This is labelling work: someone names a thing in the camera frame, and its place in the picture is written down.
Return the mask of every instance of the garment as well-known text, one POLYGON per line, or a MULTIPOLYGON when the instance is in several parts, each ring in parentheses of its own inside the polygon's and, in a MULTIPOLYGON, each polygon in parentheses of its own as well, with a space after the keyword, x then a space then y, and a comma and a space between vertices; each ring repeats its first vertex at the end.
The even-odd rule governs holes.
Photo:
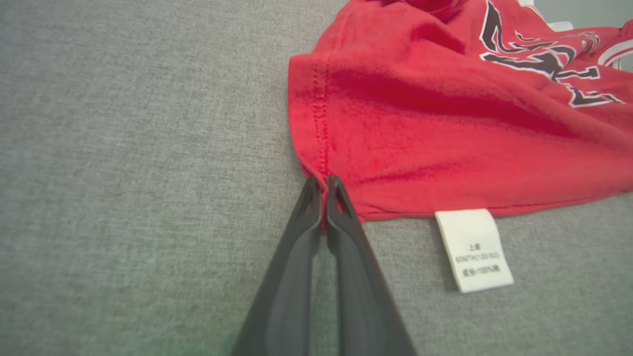
POLYGON ((554 32, 516 0, 351 0, 291 59, 308 175, 361 220, 514 215, 633 190, 633 21, 554 32))

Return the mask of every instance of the gray upholstery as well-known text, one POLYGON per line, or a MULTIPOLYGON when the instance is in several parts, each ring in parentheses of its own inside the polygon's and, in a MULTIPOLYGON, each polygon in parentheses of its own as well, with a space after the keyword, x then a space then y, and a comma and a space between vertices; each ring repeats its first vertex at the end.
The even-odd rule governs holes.
MULTIPOLYGON (((0 355, 228 354, 304 181, 288 59, 343 5, 0 0, 0 355)), ((365 229, 420 355, 632 355, 632 216, 498 219, 516 285, 472 295, 434 220, 365 229)), ((336 355, 325 244, 314 286, 336 355)))

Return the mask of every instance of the white label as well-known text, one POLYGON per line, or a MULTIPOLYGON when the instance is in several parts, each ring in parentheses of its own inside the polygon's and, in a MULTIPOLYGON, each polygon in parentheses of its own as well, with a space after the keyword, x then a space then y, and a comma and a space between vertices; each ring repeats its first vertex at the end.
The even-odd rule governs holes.
POLYGON ((514 283, 499 230, 486 209, 436 212, 457 286, 462 293, 514 283))

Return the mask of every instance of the textured fabric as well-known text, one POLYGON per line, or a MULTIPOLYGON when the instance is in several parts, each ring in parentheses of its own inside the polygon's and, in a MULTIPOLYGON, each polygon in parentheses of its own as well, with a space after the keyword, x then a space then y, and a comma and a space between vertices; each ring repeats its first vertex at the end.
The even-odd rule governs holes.
MULTIPOLYGON (((0 0, 0 355, 228 354, 304 182, 288 59, 342 6, 0 0)), ((632 215, 499 219, 516 285, 467 296, 433 220, 365 229, 420 355, 631 355, 632 215)), ((337 355, 333 262, 311 356, 337 355)))
POLYGON ((362 220, 631 191, 633 73, 608 66, 632 51, 633 21, 556 33, 516 0, 350 0, 291 60, 294 145, 362 220))

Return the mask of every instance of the red t-shirt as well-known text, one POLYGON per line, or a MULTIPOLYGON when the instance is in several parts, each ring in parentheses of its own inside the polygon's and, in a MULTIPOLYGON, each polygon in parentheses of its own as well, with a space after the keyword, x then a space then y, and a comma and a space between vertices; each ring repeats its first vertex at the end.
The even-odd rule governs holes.
POLYGON ((633 190, 630 51, 633 22, 553 32, 516 0, 351 0, 290 61, 295 149, 361 220, 613 196, 633 190))

